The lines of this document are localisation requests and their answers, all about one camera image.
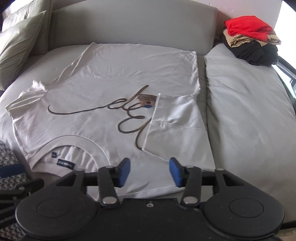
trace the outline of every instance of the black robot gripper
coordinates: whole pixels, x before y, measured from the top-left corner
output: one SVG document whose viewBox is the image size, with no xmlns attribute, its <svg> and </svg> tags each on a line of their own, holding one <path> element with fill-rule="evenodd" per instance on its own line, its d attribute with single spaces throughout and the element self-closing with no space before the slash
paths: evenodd
<svg viewBox="0 0 296 241">
<path fill-rule="evenodd" d="M 98 172 L 73 171 L 23 199 L 16 219 L 26 233 L 22 241 L 37 240 L 277 240 L 284 220 L 280 203 L 226 170 L 202 171 L 182 166 L 175 158 L 169 169 L 177 199 L 124 199 L 122 187 L 130 160 Z M 213 186 L 213 196 L 201 202 L 201 187 Z M 87 186 L 98 186 L 99 201 L 87 196 Z"/>
</svg>

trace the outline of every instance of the stack of folded clothes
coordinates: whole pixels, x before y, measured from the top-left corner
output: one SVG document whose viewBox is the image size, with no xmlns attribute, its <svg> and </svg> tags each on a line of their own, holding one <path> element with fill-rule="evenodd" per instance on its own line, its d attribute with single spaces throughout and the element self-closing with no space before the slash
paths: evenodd
<svg viewBox="0 0 296 241">
<path fill-rule="evenodd" d="M 278 61 L 276 33 L 256 16 L 241 16 L 225 21 L 222 42 L 235 55 L 252 65 L 270 66 Z"/>
</svg>

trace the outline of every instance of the beige folded clothing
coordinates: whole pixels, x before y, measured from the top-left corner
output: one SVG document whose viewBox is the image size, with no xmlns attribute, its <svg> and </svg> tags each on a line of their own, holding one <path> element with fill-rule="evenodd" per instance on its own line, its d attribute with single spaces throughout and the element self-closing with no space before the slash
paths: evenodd
<svg viewBox="0 0 296 241">
<path fill-rule="evenodd" d="M 241 34 L 230 36 L 228 34 L 227 29 L 225 29 L 223 31 L 223 34 L 224 34 L 224 36 L 226 38 L 226 41 L 227 41 L 228 45 L 231 48 L 239 47 L 242 44 L 250 43 L 253 40 L 256 40 L 258 43 L 260 43 L 261 46 L 264 46 L 266 44 L 273 44 L 273 45 L 281 44 L 280 39 L 277 37 L 277 35 L 276 35 L 276 33 L 274 31 L 272 31 L 270 35 L 267 35 L 267 39 L 268 39 L 267 42 L 263 42 L 263 41 L 260 41 L 260 40 L 257 40 L 257 39 L 253 39 L 253 38 L 250 38 L 248 36 L 241 35 Z"/>
</svg>

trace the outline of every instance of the circular cover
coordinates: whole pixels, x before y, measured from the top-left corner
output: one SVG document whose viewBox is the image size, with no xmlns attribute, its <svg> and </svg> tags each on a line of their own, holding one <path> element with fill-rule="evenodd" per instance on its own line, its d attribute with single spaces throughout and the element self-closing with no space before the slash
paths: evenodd
<svg viewBox="0 0 296 241">
<path fill-rule="evenodd" d="M 278 231 L 284 209 L 273 197 L 246 186 L 227 187 L 204 206 L 207 220 L 219 231 L 235 237 L 259 238 Z"/>
<path fill-rule="evenodd" d="M 15 211 L 28 235 L 51 240 L 79 233 L 95 215 L 95 202 L 72 187 L 41 190 L 21 201 Z"/>
</svg>

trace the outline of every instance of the blue strap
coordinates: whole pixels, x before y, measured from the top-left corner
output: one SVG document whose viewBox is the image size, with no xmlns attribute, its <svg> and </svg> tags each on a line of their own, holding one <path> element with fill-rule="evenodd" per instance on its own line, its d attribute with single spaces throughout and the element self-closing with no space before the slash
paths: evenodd
<svg viewBox="0 0 296 241">
<path fill-rule="evenodd" d="M 9 166 L 0 166 L 0 178 L 11 177 L 24 173 L 25 167 L 23 164 L 14 164 Z"/>
</svg>

